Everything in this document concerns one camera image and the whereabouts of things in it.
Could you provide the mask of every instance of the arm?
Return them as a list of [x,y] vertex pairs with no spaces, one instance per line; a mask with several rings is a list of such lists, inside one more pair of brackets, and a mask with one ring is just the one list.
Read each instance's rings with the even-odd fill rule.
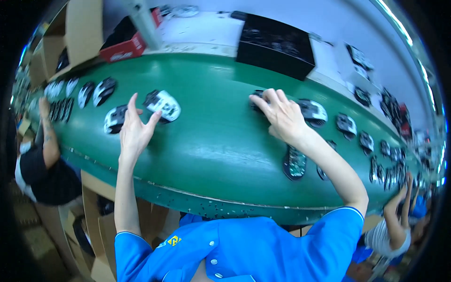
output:
[[332,149],[316,131],[308,127],[298,104],[289,101],[282,90],[263,92],[268,103],[251,95],[254,102],[271,122],[269,133],[294,146],[311,158],[332,181],[346,206],[356,208],[363,216],[368,206],[366,189],[352,167]]
[[412,212],[415,209],[415,206],[417,205],[417,198],[418,198],[419,192],[420,192],[420,186],[417,186],[417,192],[415,193],[414,200],[412,201],[412,206],[410,207],[410,212]]
[[345,206],[354,207],[365,216],[368,195],[354,169],[313,129],[308,127],[305,137],[295,147],[318,164],[331,180]]
[[125,121],[120,131],[119,169],[115,195],[115,225],[117,233],[128,231],[141,236],[139,228],[138,207],[133,187],[133,169],[139,155],[152,138],[155,125],[160,119],[161,111],[155,112],[145,125],[139,118],[142,110],[135,106],[135,93],[129,101],[125,112]]
[[407,180],[407,194],[405,196],[404,204],[402,205],[401,225],[404,228],[409,228],[409,208],[410,198],[412,194],[412,174],[408,172],[405,177]]
[[404,227],[399,223],[396,215],[396,208],[406,197],[406,187],[404,186],[394,198],[384,207],[384,218],[387,223],[388,235],[390,236],[390,247],[392,250],[399,249],[405,241],[406,234]]
[[60,158],[60,149],[58,148],[58,140],[52,123],[49,120],[50,105],[47,98],[39,99],[39,114],[41,116],[42,128],[44,131],[44,144],[42,146],[42,154],[46,168],[51,168]]

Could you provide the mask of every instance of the black shirt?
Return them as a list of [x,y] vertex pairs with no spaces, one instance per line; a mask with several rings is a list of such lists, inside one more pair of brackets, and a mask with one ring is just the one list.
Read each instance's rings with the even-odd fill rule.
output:
[[63,205],[82,193],[80,180],[63,160],[46,169],[42,148],[35,146],[21,155],[20,171],[39,203]]

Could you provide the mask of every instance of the hand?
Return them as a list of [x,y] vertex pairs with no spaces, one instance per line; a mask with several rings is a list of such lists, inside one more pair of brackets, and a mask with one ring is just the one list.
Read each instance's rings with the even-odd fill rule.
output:
[[144,148],[149,144],[153,136],[156,123],[161,117],[161,111],[156,111],[145,125],[138,115],[142,110],[137,110],[135,103],[138,93],[135,93],[127,106],[125,121],[120,130],[120,156],[119,163],[126,162],[134,165]]
[[250,95],[249,98],[271,123],[269,134],[292,146],[305,139],[310,128],[305,123],[299,105],[288,100],[282,90],[271,88],[263,92],[263,99],[256,95]]
[[407,182],[407,186],[409,189],[412,189],[412,182],[413,182],[413,178],[412,178],[412,173],[410,173],[410,171],[408,171],[405,174],[405,180]]
[[407,195],[407,188],[402,186],[401,190],[399,190],[398,196],[400,197],[400,201],[404,200]]
[[39,115],[42,119],[46,119],[50,114],[50,104],[47,97],[39,98]]

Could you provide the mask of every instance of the red box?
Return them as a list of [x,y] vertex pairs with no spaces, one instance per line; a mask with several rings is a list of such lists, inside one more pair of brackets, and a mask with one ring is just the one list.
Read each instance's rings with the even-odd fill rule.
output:
[[[156,27],[160,26],[163,20],[159,8],[152,11],[152,18],[155,21]],[[114,63],[121,60],[140,57],[143,54],[144,49],[146,49],[146,46],[141,34],[136,32],[132,39],[100,50],[100,56],[108,63]]]

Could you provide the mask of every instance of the logo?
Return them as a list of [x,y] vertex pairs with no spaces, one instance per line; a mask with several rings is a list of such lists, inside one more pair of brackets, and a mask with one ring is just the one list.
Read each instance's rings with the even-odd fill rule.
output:
[[142,47],[141,43],[139,43],[139,40],[136,37],[134,37],[132,41],[135,44],[136,49],[138,49],[138,50],[141,49],[141,47]]
[[158,247],[156,247],[156,249],[161,248],[166,246],[166,244],[169,244],[170,246],[175,246],[177,245],[177,243],[179,243],[180,241],[182,241],[182,238],[179,238],[178,236],[172,236],[172,238],[170,238],[169,240],[165,240],[163,243],[159,244]]
[[127,52],[124,54],[116,53],[113,56],[111,56],[110,61],[117,61],[117,60],[123,60],[131,57],[133,55],[133,52]]

